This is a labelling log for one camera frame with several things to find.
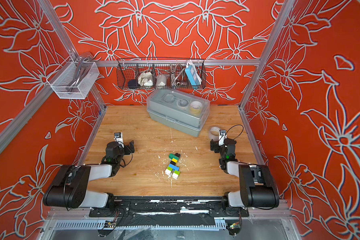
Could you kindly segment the dark green lego brick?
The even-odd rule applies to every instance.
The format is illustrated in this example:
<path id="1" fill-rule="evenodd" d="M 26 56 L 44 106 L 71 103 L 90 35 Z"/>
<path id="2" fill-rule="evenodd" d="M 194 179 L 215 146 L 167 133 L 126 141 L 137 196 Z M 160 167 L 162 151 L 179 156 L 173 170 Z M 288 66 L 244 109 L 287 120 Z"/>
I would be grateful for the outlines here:
<path id="1" fill-rule="evenodd" d="M 174 154 L 169 154 L 169 158 L 170 158 L 170 160 L 172 160 L 172 159 L 178 160 L 178 159 L 179 159 L 179 158 L 178 158 L 176 155 L 174 155 Z"/>

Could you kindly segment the blue lego brick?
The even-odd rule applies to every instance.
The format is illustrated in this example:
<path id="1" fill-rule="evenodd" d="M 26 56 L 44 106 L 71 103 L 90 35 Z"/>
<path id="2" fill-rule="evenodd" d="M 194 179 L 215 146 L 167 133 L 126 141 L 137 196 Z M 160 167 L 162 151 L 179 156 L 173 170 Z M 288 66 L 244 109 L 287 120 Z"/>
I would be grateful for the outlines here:
<path id="1" fill-rule="evenodd" d="M 176 170 L 176 171 L 179 170 L 179 167 L 177 167 L 175 165 L 172 165 L 172 164 L 169 164 L 169 167 L 172 168 L 173 170 Z"/>

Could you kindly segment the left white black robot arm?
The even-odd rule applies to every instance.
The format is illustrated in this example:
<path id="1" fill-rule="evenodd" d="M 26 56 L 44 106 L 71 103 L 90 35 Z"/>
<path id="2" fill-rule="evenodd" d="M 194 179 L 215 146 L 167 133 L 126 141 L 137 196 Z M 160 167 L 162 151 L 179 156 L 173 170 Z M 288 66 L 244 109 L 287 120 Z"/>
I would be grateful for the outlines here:
<path id="1" fill-rule="evenodd" d="M 121 141 L 110 142 L 106 155 L 100 164 L 63 165 L 48 187 L 43 204 L 49 207 L 62 207 L 66 210 L 77 208 L 113 209 L 114 195 L 88 190 L 88 183 L 94 180 L 114 177 L 120 168 L 126 167 L 124 156 L 132 156 L 135 143 L 125 145 Z"/>

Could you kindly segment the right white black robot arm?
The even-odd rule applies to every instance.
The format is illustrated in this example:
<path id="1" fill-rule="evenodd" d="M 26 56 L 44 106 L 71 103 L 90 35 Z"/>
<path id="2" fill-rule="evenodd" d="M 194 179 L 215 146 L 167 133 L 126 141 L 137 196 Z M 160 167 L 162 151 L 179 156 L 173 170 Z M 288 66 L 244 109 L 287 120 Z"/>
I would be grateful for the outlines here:
<path id="1" fill-rule="evenodd" d="M 240 189 L 223 196 L 223 207 L 262 210 L 276 208 L 280 204 L 279 191 L 266 165 L 248 164 L 236 159 L 236 140 L 225 139 L 222 144 L 211 140 L 211 151 L 220 154 L 220 168 L 239 179 Z"/>

